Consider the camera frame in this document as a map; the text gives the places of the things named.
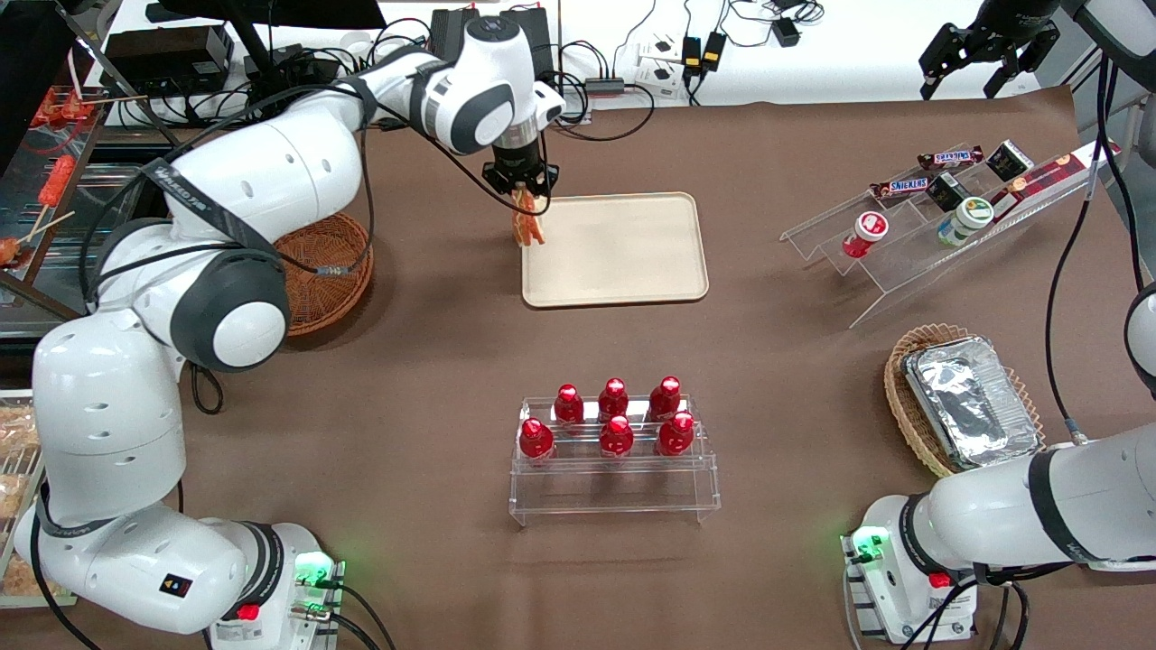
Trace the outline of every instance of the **brown tabletop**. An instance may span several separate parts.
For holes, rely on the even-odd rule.
[[[588,128],[614,133],[640,115],[598,113]],[[711,289],[694,304],[535,311],[521,302],[507,210],[414,134],[373,136],[371,294],[332,331],[227,377],[223,414],[186,407],[188,512],[307,526],[349,562],[349,584],[402,650],[846,650],[837,535],[875,498],[933,485],[888,409],[888,352],[924,323],[990,337],[1048,440],[1062,440],[1043,322],[1079,199],[852,331],[859,282],[808,266],[778,237],[917,153],[1006,138],[1036,160],[1073,149],[1069,93],[668,109],[618,142],[553,135],[562,194],[691,193]],[[482,157],[467,162],[476,171]],[[350,210],[364,215],[362,200]],[[1094,437],[1156,415],[1124,350],[1131,291],[1125,230],[1099,194],[1055,328],[1060,385]],[[564,382],[596,392],[612,375],[645,392],[666,374],[703,411],[722,509],[701,526],[627,515],[519,530],[506,497],[521,398]],[[1030,583],[1024,648],[1151,648],[1150,582],[1067,569]],[[979,637],[950,648],[987,647],[999,596],[980,600]],[[106,649],[201,647],[87,603],[69,613]],[[47,611],[0,613],[0,648],[76,647]]]

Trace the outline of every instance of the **jar lid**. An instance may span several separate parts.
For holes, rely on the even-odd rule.
[[[887,217],[877,212],[865,212],[855,219],[855,235],[868,242],[882,239],[887,230]]]
[[[959,207],[955,208],[955,216],[968,228],[978,230],[992,221],[992,217],[995,216],[995,209],[986,199],[968,197],[959,204]]]

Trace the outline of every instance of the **red button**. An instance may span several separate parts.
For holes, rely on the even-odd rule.
[[[260,613],[261,613],[261,606],[253,605],[252,603],[247,603],[245,605],[242,605],[240,607],[237,607],[237,618],[243,621],[255,621],[257,615]]]

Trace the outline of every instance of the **wicker basket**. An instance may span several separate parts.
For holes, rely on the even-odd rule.
[[[927,414],[924,413],[919,399],[916,398],[911,385],[907,384],[907,378],[903,372],[903,357],[917,349],[947,344],[968,335],[965,328],[955,325],[939,324],[916,327],[904,334],[899,339],[899,342],[895,344],[895,349],[891,350],[891,356],[887,360],[887,368],[883,369],[883,387],[887,390],[887,401],[891,405],[891,413],[895,415],[896,422],[899,423],[899,430],[903,431],[903,437],[907,441],[907,446],[916,452],[916,456],[924,465],[927,465],[940,478],[949,477],[963,470],[956,467],[943,451],[939,436],[935,435],[935,430],[927,420]],[[1036,431],[1043,438],[1044,431],[1039,426],[1039,414],[1036,413],[1036,406],[1031,402],[1031,398],[1028,397],[1028,390],[1024,387],[1023,382],[1020,381],[1020,377],[1016,377],[1015,370],[1006,367],[1003,370],[1008,374],[1011,385],[1015,386],[1016,393],[1020,394],[1020,399],[1023,400],[1023,405],[1028,408],[1028,414],[1031,415],[1031,421],[1036,424]]]
[[[274,246],[312,267],[348,266],[365,248],[369,234],[344,213],[336,213],[281,237]],[[373,250],[349,275],[314,275],[286,265],[289,335],[299,337],[333,325],[357,304],[373,275]]]

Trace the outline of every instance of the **foil container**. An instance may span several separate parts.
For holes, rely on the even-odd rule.
[[[912,352],[903,359],[903,368],[943,450],[961,470],[1044,449],[987,339],[968,337]]]

